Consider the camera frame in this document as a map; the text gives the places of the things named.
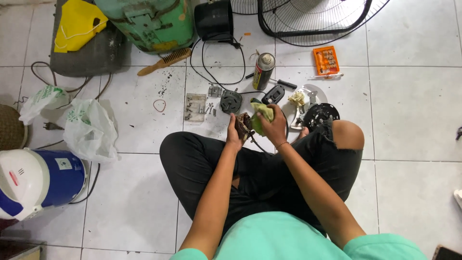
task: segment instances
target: white string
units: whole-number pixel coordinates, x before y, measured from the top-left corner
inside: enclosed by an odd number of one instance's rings
[[[62,34],[64,35],[64,38],[65,38],[66,40],[68,40],[68,39],[70,39],[70,38],[72,38],[72,37],[74,37],[74,36],[89,34],[89,33],[92,32],[93,30],[95,30],[98,26],[100,26],[100,25],[106,23],[107,21],[109,21],[109,20],[106,20],[106,21],[104,21],[104,22],[99,23],[98,25],[96,25],[95,27],[93,27],[93,29],[89,30],[89,31],[86,32],[86,33],[79,33],[79,34],[72,35],[72,36],[70,36],[70,37],[67,37],[67,36],[66,36],[66,34],[65,34],[65,32],[64,32],[64,28],[62,27],[62,25],[61,25],[61,31],[62,31]],[[65,47],[67,46],[67,44],[66,44],[66,45],[64,45],[63,47],[60,47],[60,46],[56,43],[56,38],[57,38],[57,37],[55,37],[55,45],[56,45],[57,48],[63,49],[63,48],[65,48]]]

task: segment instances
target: woven basket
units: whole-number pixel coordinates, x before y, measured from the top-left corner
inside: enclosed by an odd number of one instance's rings
[[[7,105],[0,105],[0,151],[21,149],[27,139],[27,127],[19,121],[19,113]]]

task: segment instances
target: fan guard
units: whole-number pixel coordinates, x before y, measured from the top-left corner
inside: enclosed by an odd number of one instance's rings
[[[268,35],[296,46],[318,46],[350,34],[389,0],[231,0],[236,14],[258,14]]]

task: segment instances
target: person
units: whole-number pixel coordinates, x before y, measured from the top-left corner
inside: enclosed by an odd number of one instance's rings
[[[328,120],[289,144],[281,109],[268,107],[271,123],[257,115],[275,155],[242,148],[233,114],[226,142],[188,132],[162,142],[162,165],[193,220],[171,259],[426,259],[399,235],[366,235],[345,205],[364,146],[357,125]]]

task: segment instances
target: yellow cloth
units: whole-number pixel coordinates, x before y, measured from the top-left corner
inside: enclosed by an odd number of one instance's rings
[[[98,24],[93,25],[95,18]],[[69,0],[62,6],[61,21],[55,39],[55,52],[66,53],[82,48],[97,32],[106,28],[108,18],[101,10],[82,0]]]

